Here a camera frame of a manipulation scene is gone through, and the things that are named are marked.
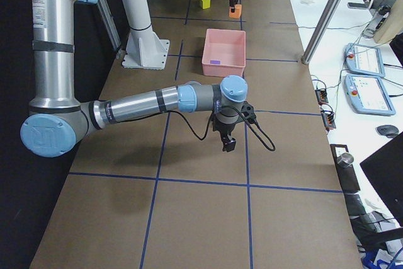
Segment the pink plastic bin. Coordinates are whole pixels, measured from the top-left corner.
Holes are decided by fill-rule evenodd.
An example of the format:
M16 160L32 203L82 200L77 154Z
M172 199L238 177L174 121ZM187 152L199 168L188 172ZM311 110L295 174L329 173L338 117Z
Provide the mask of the pink plastic bin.
M221 63L211 64L211 60ZM246 32L207 29L201 63L204 76L242 76L246 67Z

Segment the black monitor corner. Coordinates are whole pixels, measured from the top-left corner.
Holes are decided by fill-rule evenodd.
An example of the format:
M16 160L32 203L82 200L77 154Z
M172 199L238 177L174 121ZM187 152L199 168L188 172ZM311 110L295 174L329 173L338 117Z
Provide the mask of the black monitor corner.
M402 225L402 136L386 143L360 166L393 217Z

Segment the far teach pendant tablet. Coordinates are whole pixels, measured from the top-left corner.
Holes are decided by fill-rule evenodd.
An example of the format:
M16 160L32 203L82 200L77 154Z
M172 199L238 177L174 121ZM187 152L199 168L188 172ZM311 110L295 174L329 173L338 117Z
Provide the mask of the far teach pendant tablet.
M344 48L346 67L353 74L385 77L382 54L378 47L349 43Z

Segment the white pedestal column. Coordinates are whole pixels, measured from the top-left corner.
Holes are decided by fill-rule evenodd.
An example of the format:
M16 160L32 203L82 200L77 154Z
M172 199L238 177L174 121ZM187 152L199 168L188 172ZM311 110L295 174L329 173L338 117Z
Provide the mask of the white pedestal column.
M130 34L122 65L132 69L163 70L170 41L154 32L147 0L122 0Z

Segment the silver metal cylinder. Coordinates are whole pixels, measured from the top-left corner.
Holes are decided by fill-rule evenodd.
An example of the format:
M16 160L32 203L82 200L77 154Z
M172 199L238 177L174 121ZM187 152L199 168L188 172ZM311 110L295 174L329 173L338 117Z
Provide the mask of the silver metal cylinder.
M342 168L350 167L353 164L353 162L354 157L348 152L344 152L336 158L336 164Z

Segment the orange foam block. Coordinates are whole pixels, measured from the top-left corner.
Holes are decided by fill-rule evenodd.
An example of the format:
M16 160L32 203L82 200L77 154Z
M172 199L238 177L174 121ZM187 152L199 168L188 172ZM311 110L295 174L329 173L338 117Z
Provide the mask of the orange foam block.
M239 19L242 15L242 5L236 4L235 6L229 7L229 18Z

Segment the aluminium frame post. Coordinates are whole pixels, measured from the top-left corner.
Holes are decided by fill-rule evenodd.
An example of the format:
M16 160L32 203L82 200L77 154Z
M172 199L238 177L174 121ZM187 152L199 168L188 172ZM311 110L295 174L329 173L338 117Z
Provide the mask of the aluminium frame post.
M309 43L302 55L301 62L303 64L308 65L309 62L311 61L340 1L341 0L328 0L327 1L326 5L324 7L324 10L321 14L321 17L319 18L319 21L317 23L317 26L315 27L315 30L311 36L311 39L309 40Z

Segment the teach pendant tablet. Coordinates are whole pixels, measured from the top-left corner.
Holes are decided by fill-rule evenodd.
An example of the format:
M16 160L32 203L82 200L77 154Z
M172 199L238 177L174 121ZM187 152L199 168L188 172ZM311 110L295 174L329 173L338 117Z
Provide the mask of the teach pendant tablet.
M378 47L349 43L344 48L346 67L353 74L385 77L382 54Z
M386 117L395 115L395 108L380 77L347 74L344 87L354 112Z

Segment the near teach pendant tablet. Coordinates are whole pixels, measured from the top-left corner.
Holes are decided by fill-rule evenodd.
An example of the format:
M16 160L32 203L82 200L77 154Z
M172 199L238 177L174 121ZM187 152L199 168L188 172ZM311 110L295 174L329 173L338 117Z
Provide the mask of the near teach pendant tablet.
M354 112L386 117L395 115L395 108L380 77L347 74L344 87Z

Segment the black computer mouse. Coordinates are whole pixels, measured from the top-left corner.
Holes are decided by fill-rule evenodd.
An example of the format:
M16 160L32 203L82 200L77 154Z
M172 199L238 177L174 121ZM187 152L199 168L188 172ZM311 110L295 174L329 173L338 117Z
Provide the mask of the black computer mouse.
M380 125L375 128L377 133L381 136L393 139L399 135L399 129L394 125Z

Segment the yellow foam block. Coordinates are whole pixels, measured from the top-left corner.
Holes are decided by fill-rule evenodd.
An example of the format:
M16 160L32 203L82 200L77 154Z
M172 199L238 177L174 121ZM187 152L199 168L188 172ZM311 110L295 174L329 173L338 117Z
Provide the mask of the yellow foam block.
M201 9L209 9L211 7L211 0L199 0Z

